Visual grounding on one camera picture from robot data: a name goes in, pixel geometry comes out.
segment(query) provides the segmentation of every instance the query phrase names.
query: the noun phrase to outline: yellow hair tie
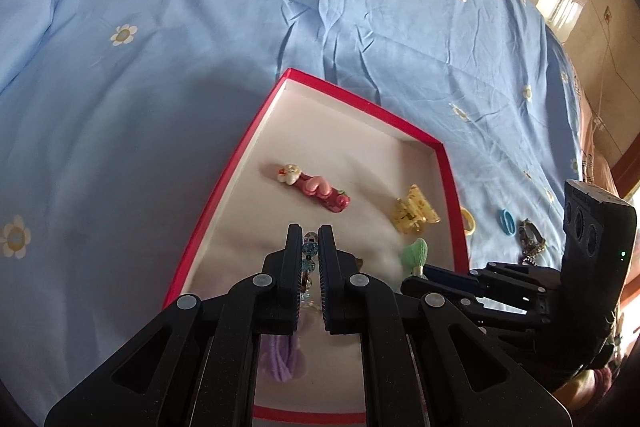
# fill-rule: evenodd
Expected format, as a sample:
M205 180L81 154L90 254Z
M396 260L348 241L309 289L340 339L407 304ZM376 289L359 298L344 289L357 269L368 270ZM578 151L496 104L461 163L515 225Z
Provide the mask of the yellow hair tie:
M465 235L473 234L476 231L476 220L474 219L474 216L472 216L471 212L469 212L464 206L460 207L460 213L462 214L462 217L464 218L466 223L469 225L469 228L467 229L463 223Z

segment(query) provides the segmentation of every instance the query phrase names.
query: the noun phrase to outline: jewelry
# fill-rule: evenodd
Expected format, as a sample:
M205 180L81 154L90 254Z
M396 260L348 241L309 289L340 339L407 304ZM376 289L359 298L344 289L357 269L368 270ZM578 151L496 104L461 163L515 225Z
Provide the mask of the jewelry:
M309 274L316 269L314 257L318 255L318 234L307 232L302 243L302 280L300 281L300 307L322 311L322 306L311 298L311 279Z
M546 239L540 230L529 219L525 219L520 223L518 238L522 245L521 263L537 266L536 256L546 248Z
M464 206L460 207L460 213L462 214L463 220L466 221L466 223L468 224L468 228L467 228L464 226L464 223L463 223L463 228L465 229L465 235L466 236L472 235L476 231L476 219L471 214L471 212L469 212Z
M391 214L391 220L398 232L420 233L425 223L437 223L440 221L440 216L424 197L420 187L411 185L406 199L396 200L396 209Z
M341 212L351 203L351 198L344 190L333 188L322 176L305 174L300 167L292 163L282 166L277 178L280 183L298 188L305 196L317 198L332 212Z
M506 208L500 211L500 226L505 234L516 235L516 224L513 216L511 216L511 213Z
M419 237L412 245L402 249L402 264L412 270L413 275L424 277L422 268L427 262L427 243Z

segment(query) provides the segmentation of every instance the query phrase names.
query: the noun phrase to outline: wrinkled fabric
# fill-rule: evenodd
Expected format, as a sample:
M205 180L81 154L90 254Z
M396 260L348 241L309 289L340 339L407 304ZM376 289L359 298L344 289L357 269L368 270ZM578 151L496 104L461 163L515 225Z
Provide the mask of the wrinkled fabric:
M477 221L560 267L570 65L527 0L0 0L0 378L39 424L160 309L218 176L286 68L416 124Z

